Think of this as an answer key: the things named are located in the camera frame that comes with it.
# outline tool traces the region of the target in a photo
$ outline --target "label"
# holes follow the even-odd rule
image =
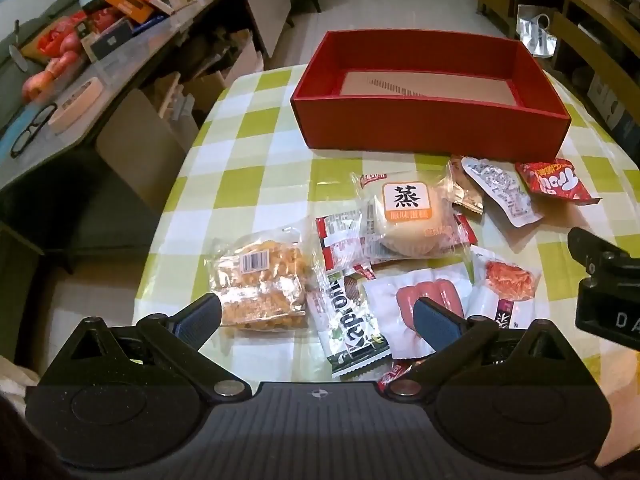
[[[390,182],[382,187],[385,218],[389,222],[428,220],[433,215],[429,189],[423,182]]]
[[[495,322],[500,328],[509,328],[512,312],[513,301],[498,300],[498,310],[495,312]]]
[[[255,251],[240,258],[240,273],[258,272],[269,268],[269,251]]]

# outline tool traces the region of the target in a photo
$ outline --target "spicy strip snack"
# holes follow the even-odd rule
[[[568,200],[575,205],[597,204],[601,200],[590,195],[575,174],[574,165],[565,158],[556,158],[553,162],[518,163],[516,170],[532,193]]]

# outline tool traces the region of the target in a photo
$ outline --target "packaged bread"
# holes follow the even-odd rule
[[[453,209],[449,168],[354,176],[364,256],[374,260],[440,258],[468,246]]]
[[[222,326],[278,330],[303,324],[311,270],[301,240],[299,230],[283,228],[214,251],[209,285],[222,304]]]

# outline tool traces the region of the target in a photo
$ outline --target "red sausage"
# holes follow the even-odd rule
[[[404,286],[396,292],[396,301],[400,307],[402,321],[411,330],[414,329],[414,304],[420,298],[420,293],[414,286]]]
[[[436,286],[435,283],[420,282],[415,286],[415,288],[418,289],[418,293],[420,294],[421,298],[424,298],[426,296],[430,300],[435,301],[437,304],[444,306],[442,297],[440,295],[440,289]]]
[[[456,290],[456,287],[449,280],[436,280],[436,286],[442,297],[442,305],[454,314],[465,317],[462,313],[462,303]]]

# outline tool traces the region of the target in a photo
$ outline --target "barcode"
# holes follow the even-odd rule
[[[269,268],[269,251],[243,254],[240,260],[240,273],[257,272]]]

